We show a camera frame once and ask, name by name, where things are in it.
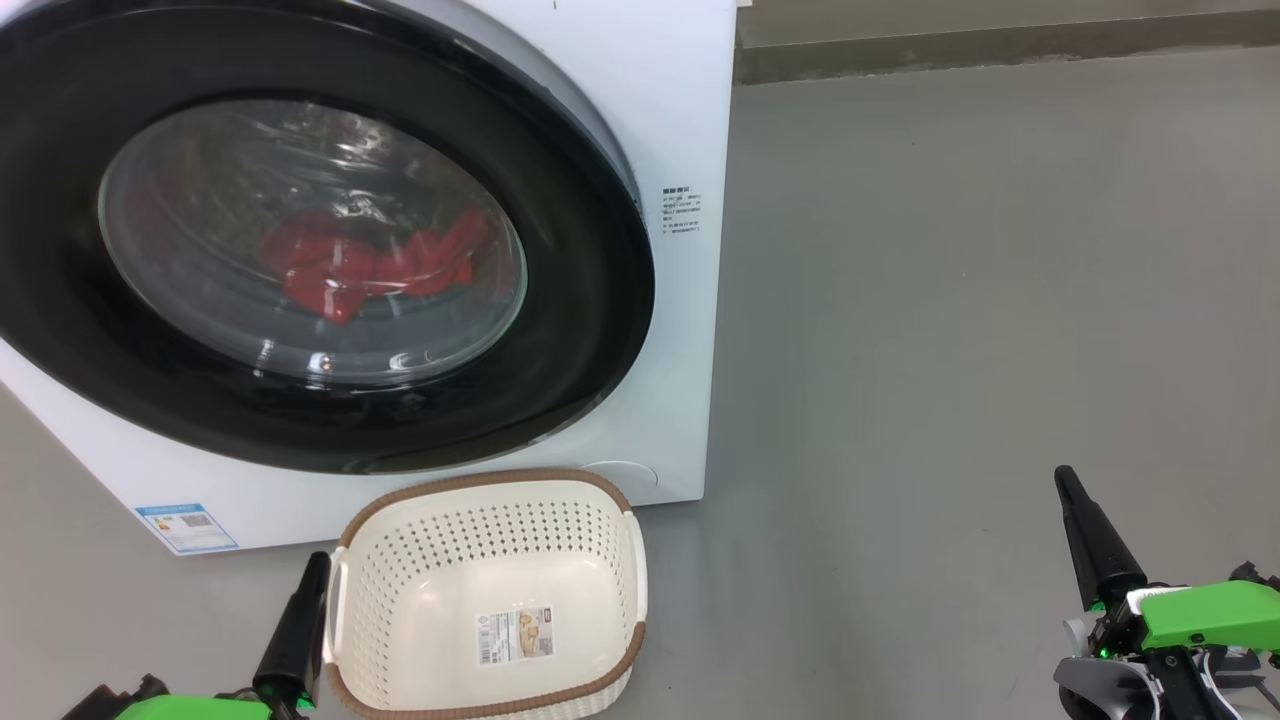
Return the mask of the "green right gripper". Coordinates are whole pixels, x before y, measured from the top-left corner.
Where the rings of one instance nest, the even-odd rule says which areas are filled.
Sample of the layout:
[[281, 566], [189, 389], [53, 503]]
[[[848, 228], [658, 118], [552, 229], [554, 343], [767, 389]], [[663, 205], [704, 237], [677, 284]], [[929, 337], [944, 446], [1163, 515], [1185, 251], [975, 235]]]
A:
[[1074, 468], [1057, 466], [1053, 483], [1082, 606], [1107, 611], [1091, 632], [1092, 657], [1213, 646], [1277, 652], [1275, 587], [1229, 580], [1142, 588], [1146, 571]]

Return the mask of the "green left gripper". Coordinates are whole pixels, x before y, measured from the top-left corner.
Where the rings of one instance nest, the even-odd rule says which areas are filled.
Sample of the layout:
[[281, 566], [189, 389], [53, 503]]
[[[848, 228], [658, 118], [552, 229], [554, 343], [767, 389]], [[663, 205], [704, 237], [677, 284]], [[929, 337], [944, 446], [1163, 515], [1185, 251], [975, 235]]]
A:
[[310, 556], [253, 675], [252, 688], [262, 703], [160, 694], [124, 708], [116, 719], [266, 720], [273, 716], [300, 716], [302, 705], [314, 706], [314, 692], [323, 670], [330, 571], [329, 553], [317, 551]]

